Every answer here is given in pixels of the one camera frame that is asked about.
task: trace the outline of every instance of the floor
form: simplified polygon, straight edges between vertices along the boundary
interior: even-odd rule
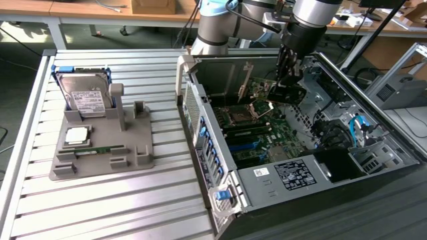
[[[45,24],[22,22],[20,25],[10,25],[6,22],[0,22],[0,26],[37,53],[41,54],[44,49],[54,49]],[[62,29],[68,41],[68,49],[168,49],[176,40],[172,36],[176,36],[178,32],[177,28],[154,29],[153,27],[129,26],[126,28],[129,35],[122,36],[118,32],[120,27],[97,25],[96,30],[101,32],[102,36],[93,37],[90,36],[88,25],[64,24]],[[336,45],[339,36],[331,35],[328,37],[329,40],[321,41],[317,51],[324,52],[329,59],[336,62],[337,57],[341,55],[340,58],[343,59],[348,52],[344,51],[341,54],[341,49]],[[236,39],[229,39],[228,46],[232,47],[234,43]],[[276,48],[279,44],[280,39],[276,37],[266,47]],[[0,150],[14,144],[36,76],[36,71],[32,69],[16,66],[5,61],[36,69],[40,57],[0,32],[0,126],[8,129],[8,135]],[[361,67],[371,67],[371,64],[364,59],[357,61],[352,70]],[[0,170],[5,171],[10,154],[12,150],[0,153]]]

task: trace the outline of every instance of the green circuit board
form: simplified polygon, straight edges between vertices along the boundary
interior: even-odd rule
[[[296,158],[305,150],[281,114],[283,104],[265,101],[272,83],[253,78],[248,87],[252,103],[213,108],[238,169]],[[250,149],[240,150],[250,143]]]

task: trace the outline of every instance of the metal slats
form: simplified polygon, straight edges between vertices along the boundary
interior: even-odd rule
[[[56,66],[108,65],[112,80],[124,85],[124,105],[145,101],[150,111],[154,167],[49,180],[65,105],[50,77],[36,116],[38,124],[10,237],[18,240],[213,239],[174,103],[170,75],[176,74],[177,56],[182,52],[133,50],[128,57],[129,51],[69,52],[60,51]]]

